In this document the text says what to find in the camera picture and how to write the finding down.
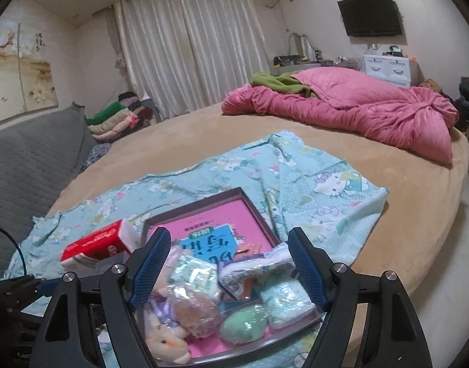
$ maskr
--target wall-mounted tv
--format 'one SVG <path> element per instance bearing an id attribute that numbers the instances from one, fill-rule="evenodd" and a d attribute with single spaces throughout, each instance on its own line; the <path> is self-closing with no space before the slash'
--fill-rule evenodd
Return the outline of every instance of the wall-mounted tv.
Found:
<path id="1" fill-rule="evenodd" d="M 402 34 L 401 15 L 393 0 L 338 2 L 348 36 L 382 37 Z"/>

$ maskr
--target gray quilted headboard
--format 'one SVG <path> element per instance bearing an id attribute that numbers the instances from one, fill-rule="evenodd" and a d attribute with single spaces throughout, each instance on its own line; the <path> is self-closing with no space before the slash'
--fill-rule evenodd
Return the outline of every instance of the gray quilted headboard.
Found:
<path id="1" fill-rule="evenodd" d="M 79 173 L 96 145 L 73 104 L 0 131 L 0 227 L 20 243 Z M 0 233 L 0 277 L 15 252 Z"/>

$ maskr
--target light blue blanket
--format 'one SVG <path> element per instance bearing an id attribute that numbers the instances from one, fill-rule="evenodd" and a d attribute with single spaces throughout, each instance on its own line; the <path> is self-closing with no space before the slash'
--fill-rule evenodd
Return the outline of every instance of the light blue blanket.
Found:
<path id="1" fill-rule="evenodd" d="M 28 272 L 58 277 L 64 273 L 59 264 L 62 250 L 78 238 L 122 218 L 140 232 L 149 217 L 235 187 L 243 188 L 280 240 L 286 240 L 293 227 L 302 227 L 313 245 L 323 248 L 334 262 L 349 265 L 388 194 L 345 160 L 281 131 L 178 172 L 147 175 L 54 217 L 34 218 L 35 226 L 21 244 Z M 15 254 L 5 278 L 19 275 L 23 269 Z M 41 298 L 25 311 L 42 315 L 48 302 Z M 286 354 L 284 361 L 293 361 L 309 351 L 305 349 L 314 335 L 305 333 L 286 349 L 249 366 L 256 368 L 262 362 L 279 366 L 281 353 Z M 117 366 L 110 345 L 101 346 L 108 367 Z"/>

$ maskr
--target pink comforter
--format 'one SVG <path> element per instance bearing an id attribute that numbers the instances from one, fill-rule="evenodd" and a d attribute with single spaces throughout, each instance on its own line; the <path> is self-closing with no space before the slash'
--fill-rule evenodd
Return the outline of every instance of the pink comforter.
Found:
<path id="1" fill-rule="evenodd" d="M 317 67 L 292 77 L 310 86 L 319 98 L 279 94 L 246 84 L 226 97 L 223 113 L 290 117 L 310 125 L 357 132 L 438 163 L 451 162 L 449 129 L 458 112 L 440 94 L 424 87 L 397 88 L 341 67 Z"/>

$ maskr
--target wall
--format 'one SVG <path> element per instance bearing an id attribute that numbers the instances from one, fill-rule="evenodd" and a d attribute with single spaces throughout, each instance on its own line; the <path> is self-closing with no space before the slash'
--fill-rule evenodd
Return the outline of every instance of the wall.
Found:
<path id="1" fill-rule="evenodd" d="M 426 78 L 436 80 L 454 99 L 459 97 L 461 76 L 469 76 L 469 26 L 451 0 L 395 0 L 405 37 L 365 40 L 346 35 L 337 1 L 283 0 L 290 31 L 307 34 L 324 58 L 331 59 L 361 57 L 368 42 L 380 44 L 379 53 L 399 44 L 409 57 L 418 59 Z"/>
<path id="2" fill-rule="evenodd" d="M 59 106 L 8 119 L 0 124 L 0 130 L 56 109 L 67 108 L 73 101 L 80 104 L 82 78 L 78 71 L 76 55 L 76 28 L 31 0 L 13 0 L 1 20 L 21 22 L 45 33 L 46 58 L 51 64 Z"/>
<path id="3" fill-rule="evenodd" d="M 82 101 L 85 113 L 92 116 L 131 87 L 128 85 L 127 72 L 115 66 L 116 54 L 104 11 L 78 28 L 77 46 L 83 73 Z"/>
<path id="4" fill-rule="evenodd" d="M 273 9 L 266 7 L 275 0 L 253 0 L 257 11 L 258 21 L 265 37 L 267 54 L 272 64 L 272 58 L 287 55 L 289 33 L 285 31 L 284 18 L 280 5 Z"/>

